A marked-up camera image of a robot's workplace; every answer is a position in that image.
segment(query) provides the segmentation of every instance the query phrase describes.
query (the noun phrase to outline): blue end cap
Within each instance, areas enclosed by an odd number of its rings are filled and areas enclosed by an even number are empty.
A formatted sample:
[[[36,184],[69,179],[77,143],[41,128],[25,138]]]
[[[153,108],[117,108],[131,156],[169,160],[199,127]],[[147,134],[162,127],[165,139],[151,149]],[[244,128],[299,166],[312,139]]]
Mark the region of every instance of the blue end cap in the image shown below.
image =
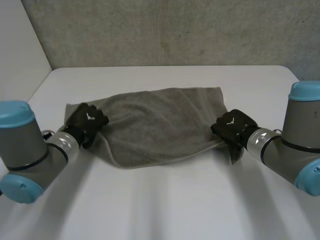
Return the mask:
[[[292,85],[289,99],[300,102],[320,101],[320,81],[299,81]]]
[[[296,176],[294,185],[312,195],[320,195],[320,158],[306,165]]]
[[[24,176],[7,174],[0,182],[0,190],[12,201],[31,204],[44,193],[36,182]]]
[[[0,129],[17,128],[31,123],[35,114],[25,101],[0,101]]]

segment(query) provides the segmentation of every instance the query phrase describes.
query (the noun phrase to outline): gray wall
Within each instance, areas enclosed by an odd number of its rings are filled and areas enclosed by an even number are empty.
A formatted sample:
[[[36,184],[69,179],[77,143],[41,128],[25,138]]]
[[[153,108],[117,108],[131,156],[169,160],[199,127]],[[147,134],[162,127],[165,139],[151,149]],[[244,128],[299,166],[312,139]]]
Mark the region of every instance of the gray wall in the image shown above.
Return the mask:
[[[22,0],[53,69],[282,65],[320,80],[320,0]]]

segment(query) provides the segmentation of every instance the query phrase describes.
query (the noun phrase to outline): white wall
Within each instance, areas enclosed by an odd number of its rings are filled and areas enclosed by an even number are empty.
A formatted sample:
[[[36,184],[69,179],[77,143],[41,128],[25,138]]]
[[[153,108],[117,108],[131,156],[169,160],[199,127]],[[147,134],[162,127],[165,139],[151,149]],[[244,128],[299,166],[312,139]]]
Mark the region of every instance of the white wall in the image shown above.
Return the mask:
[[[0,101],[27,101],[51,72],[20,0],[0,0]]]

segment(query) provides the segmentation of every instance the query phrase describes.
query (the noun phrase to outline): white logo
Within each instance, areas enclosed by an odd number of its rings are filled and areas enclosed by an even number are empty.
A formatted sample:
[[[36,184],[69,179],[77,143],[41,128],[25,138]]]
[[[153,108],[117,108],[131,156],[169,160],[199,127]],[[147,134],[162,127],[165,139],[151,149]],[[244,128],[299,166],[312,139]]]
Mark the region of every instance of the white logo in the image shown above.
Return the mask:
[[[88,120],[96,120],[96,118],[95,118],[95,117],[91,117],[91,116],[89,116],[89,114],[88,114],[88,113],[86,113],[86,117],[88,118]]]
[[[227,123],[227,125],[229,125],[229,124],[235,124],[235,118],[234,117],[232,118],[231,122]]]

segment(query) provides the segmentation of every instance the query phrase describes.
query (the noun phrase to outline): concrete wall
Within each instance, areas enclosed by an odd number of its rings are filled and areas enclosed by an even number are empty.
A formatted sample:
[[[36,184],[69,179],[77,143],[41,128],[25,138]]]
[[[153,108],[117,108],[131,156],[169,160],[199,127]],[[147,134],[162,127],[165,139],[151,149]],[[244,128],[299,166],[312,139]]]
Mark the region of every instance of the concrete wall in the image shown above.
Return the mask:
[[[319,0],[22,0],[53,69],[282,65],[320,80]]]
[[[20,0],[0,0],[0,101],[28,101],[50,72]]]

